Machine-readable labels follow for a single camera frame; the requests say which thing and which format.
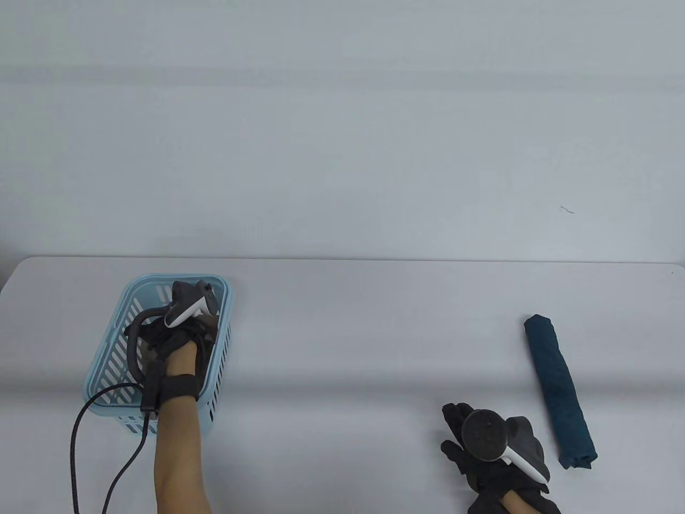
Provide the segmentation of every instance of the white wall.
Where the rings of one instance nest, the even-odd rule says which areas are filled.
[[[1,11],[2,277],[32,254],[685,259],[680,0]]]

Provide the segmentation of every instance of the black cable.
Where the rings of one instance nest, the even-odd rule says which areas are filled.
[[[121,389],[123,387],[134,387],[136,389],[139,389],[142,391],[142,387],[140,384],[136,384],[134,382],[124,382],[123,384],[115,384],[113,386],[106,387],[102,391],[99,391],[95,393],[93,396],[91,396],[86,404],[83,406],[81,411],[79,412],[79,415],[76,417],[76,422],[74,423],[74,428],[71,431],[71,444],[69,447],[69,464],[71,468],[71,499],[74,504],[74,514],[80,514],[79,512],[79,494],[78,490],[76,487],[76,434],[79,430],[79,425],[81,424],[81,419],[88,410],[88,407],[90,407],[93,403],[95,403],[95,400],[100,398],[102,395],[105,395],[111,391],[114,391],[115,389]],[[131,465],[131,463],[134,461],[134,459],[138,456],[140,451],[142,450],[142,446],[145,444],[145,439],[147,438],[147,429],[149,426],[150,422],[150,417],[149,415],[145,415],[145,420],[142,423],[142,439],[140,440],[140,444],[136,448],[136,451],[131,455],[131,458],[124,464],[124,467],[121,468],[121,471],[116,475],[114,478],[114,481],[112,482],[112,485],[110,486],[110,490],[107,491],[107,498],[105,500],[105,504],[102,508],[102,514],[105,514],[107,512],[107,507],[110,503],[110,498],[112,497],[112,492],[114,491],[114,486],[116,483],[119,481],[119,478],[121,478],[121,475],[124,474],[124,472],[128,469],[128,467]]]
[[[131,458],[124,464],[124,466],[121,468],[119,473],[116,474],[114,477],[114,480],[112,481],[112,485],[110,485],[110,490],[107,491],[107,497],[105,498],[105,504],[102,506],[102,514],[107,514],[107,507],[110,504],[110,498],[112,497],[112,493],[114,492],[114,486],[116,486],[116,483],[119,481],[119,478],[124,474],[124,472],[128,469],[128,467],[131,465],[133,461],[136,460],[136,457],[142,450],[142,446],[145,444],[145,439],[147,439],[147,427],[150,423],[150,414],[145,415],[145,420],[142,422],[142,438],[140,440],[140,444],[136,448],[136,451],[133,452],[133,455],[131,455]]]

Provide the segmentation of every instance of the folded fabric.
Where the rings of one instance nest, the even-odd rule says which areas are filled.
[[[539,314],[523,324],[528,347],[559,445],[559,462],[569,467],[585,467],[597,458],[583,411],[578,404],[573,380],[559,351],[552,322]]]

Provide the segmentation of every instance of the black cloth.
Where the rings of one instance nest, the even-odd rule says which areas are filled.
[[[546,485],[536,482],[514,465],[506,465],[500,459],[494,462],[481,461],[465,450],[462,425],[472,412],[473,408],[464,403],[443,406],[445,421],[459,445],[447,440],[440,446],[447,458],[457,465],[459,472],[466,475],[469,486],[478,493],[478,498],[469,507],[469,514],[503,512],[499,501],[509,491],[517,492],[541,514],[560,514],[554,502],[540,494],[549,493]]]
[[[129,328],[126,327],[125,335],[128,335],[128,330]],[[151,350],[155,351],[157,359],[162,361],[168,359],[173,352],[182,348],[187,342],[194,341],[197,345],[195,375],[199,388],[202,389],[215,343],[212,329],[193,317],[188,318],[178,327],[167,328],[164,325],[164,317],[158,317],[151,323],[140,327],[139,337]]]
[[[595,444],[578,403],[569,368],[559,350],[552,322],[536,314],[527,319],[523,327],[559,445],[559,462],[565,469],[590,469],[590,463],[597,458]]]

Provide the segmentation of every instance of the white table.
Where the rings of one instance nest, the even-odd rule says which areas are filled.
[[[682,512],[685,270],[675,265],[56,258],[0,294],[0,511],[71,512],[81,385],[124,286],[149,272],[225,276],[233,346],[204,441],[215,513],[461,513],[440,453],[446,402],[528,416],[565,513]],[[599,459],[564,471],[523,320],[552,319]],[[137,439],[89,415],[82,511],[99,512]],[[111,514],[155,512],[149,444]]]

